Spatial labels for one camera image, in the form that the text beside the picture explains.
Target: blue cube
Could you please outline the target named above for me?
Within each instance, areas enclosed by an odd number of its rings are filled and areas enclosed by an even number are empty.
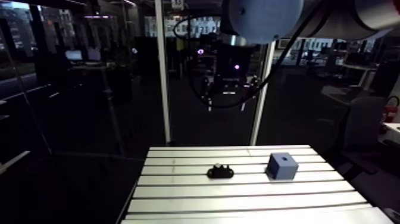
[[[292,180],[298,167],[289,153],[271,153],[265,173],[276,180]]]

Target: white table surface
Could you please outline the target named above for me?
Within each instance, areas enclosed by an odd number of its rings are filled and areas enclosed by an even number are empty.
[[[299,163],[294,180],[264,174],[277,152]],[[208,179],[216,163],[234,177]],[[239,222],[391,223],[308,145],[151,148],[122,223]]]
[[[386,127],[388,127],[390,130],[394,130],[397,133],[400,133],[400,130],[397,129],[400,127],[400,123],[384,123]]]

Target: white pole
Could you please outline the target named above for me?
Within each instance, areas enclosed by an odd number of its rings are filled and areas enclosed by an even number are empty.
[[[276,44],[276,42],[274,41],[271,44],[269,44],[269,46],[268,46],[267,53],[266,53],[265,59],[264,59],[264,68],[262,70],[262,78],[261,78],[262,81],[264,81],[271,72],[272,60],[273,60],[274,51],[275,51],[275,44]],[[250,145],[256,145],[256,143],[257,143],[258,131],[260,129],[261,118],[263,116],[265,95],[267,94],[267,89],[268,89],[268,84],[266,84],[263,87],[263,89],[260,91],[260,95],[258,96],[257,107],[256,107],[255,117],[254,117],[254,122],[253,122],[253,129],[251,130]]]
[[[163,0],[155,0],[155,17],[157,20],[158,61],[160,62],[162,112],[164,114],[165,141],[171,142],[170,115],[168,110],[167,69],[165,66],[165,33]]]

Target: red fire extinguisher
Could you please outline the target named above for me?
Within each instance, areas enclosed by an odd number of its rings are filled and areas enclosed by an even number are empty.
[[[396,117],[397,112],[399,111],[399,104],[400,104],[400,99],[396,96],[391,96],[387,99],[387,103],[385,106],[385,109],[383,110],[383,116],[382,116],[382,122],[384,123],[392,123],[393,119]],[[380,129],[381,134],[385,134],[388,131],[388,129],[382,125]]]

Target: computer monitor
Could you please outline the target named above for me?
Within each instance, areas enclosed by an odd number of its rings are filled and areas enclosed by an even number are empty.
[[[70,61],[82,61],[82,52],[81,51],[66,51],[65,56]]]
[[[98,48],[89,48],[87,50],[87,58],[89,61],[101,61],[101,54]]]

